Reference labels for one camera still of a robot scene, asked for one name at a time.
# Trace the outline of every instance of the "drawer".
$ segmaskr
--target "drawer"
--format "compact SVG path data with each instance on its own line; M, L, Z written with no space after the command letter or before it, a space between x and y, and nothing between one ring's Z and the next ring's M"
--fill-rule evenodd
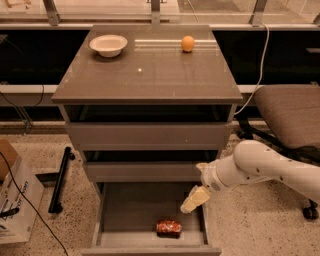
M77 150L223 149L231 123L66 123L66 129Z
M82 255L220 255L208 236L205 208L191 214L180 205L194 184L105 183L92 248ZM158 237L156 223L177 220L179 238Z
M216 150L84 151L92 182L199 181L199 162L217 158Z

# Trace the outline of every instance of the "gray cabinet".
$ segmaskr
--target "gray cabinet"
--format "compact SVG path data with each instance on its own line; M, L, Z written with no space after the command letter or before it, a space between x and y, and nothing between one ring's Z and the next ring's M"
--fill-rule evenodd
M88 45L103 34L128 45L102 58ZM185 35L196 40L192 53L181 51ZM225 148L241 99L207 26L94 26L52 98L101 193L93 245L83 254L219 255L205 208L179 208L200 181L196 163ZM181 221L179 239L157 237L161 218Z

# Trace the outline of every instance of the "orange ball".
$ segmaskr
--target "orange ball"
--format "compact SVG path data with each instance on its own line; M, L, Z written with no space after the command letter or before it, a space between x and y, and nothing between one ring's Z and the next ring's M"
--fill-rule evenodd
M185 36L181 40L181 47L185 52L191 52L194 47L194 38L192 36Z

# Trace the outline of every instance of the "white cable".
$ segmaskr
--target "white cable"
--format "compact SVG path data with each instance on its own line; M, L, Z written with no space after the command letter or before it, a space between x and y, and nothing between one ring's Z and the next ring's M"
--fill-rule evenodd
M190 0L188 0L188 3L191 6L191 9L193 11L194 17L196 18L197 22L199 22L199 19L198 19L197 15L196 15L196 11L194 10L193 5L191 4Z
M254 88L252 94L250 95L249 99L247 100L247 102L242 106L242 108L240 110L238 110L236 113L234 113L234 115L238 115L249 104L249 102L252 99L253 95L258 90L260 82L261 82L262 77L263 77L264 58L265 58L267 47L268 47L268 43L269 43L270 30L269 30L269 28L268 28L268 26L266 24L264 24L264 23L262 23L262 24L263 24L263 26L265 26L265 28L267 30L267 38L266 38L266 42L264 44L264 49L263 49L263 53L262 53L262 57L261 57L259 81L258 81L256 87Z

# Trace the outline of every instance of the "black cable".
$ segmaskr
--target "black cable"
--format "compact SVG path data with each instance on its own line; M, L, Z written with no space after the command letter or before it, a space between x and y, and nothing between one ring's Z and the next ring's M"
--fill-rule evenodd
M40 100L33 106L31 106L31 108L36 108L43 100L43 96L44 96L44 85L42 84L42 92L41 92L41 96L40 96ZM11 104L12 106L14 106L15 108L18 108L19 106L17 106L16 104L14 104L12 101L8 100L8 98L3 94L3 92L0 91L1 96L5 99L6 102L8 102L9 104Z
M64 245L62 244L62 242L58 239L58 237L53 233L53 231L51 230L51 228L49 227L49 225L44 221L44 219L42 218L42 216L40 215L40 213L38 212L38 210L34 207L34 205L29 201L29 199L24 195L24 193L20 190L16 180L14 179L13 177L13 173L11 171L11 168L10 168L10 165L8 163L8 160L5 158L5 156L2 154L2 152L0 151L0 155L2 156L2 158L4 159L6 165L7 165L7 168L10 172L10 175L11 175L11 178L12 178L12 181L14 183L14 185L16 186L17 190L19 191L19 193L23 196L23 198L29 203L29 205L33 208L33 210L36 212L36 214L39 216L40 220L43 222L43 224L48 228L48 230L50 231L50 233L52 234L52 236L57 240L57 242L61 245L61 247L63 248L64 250L64 253L68 256L68 252L66 250L66 248L64 247Z

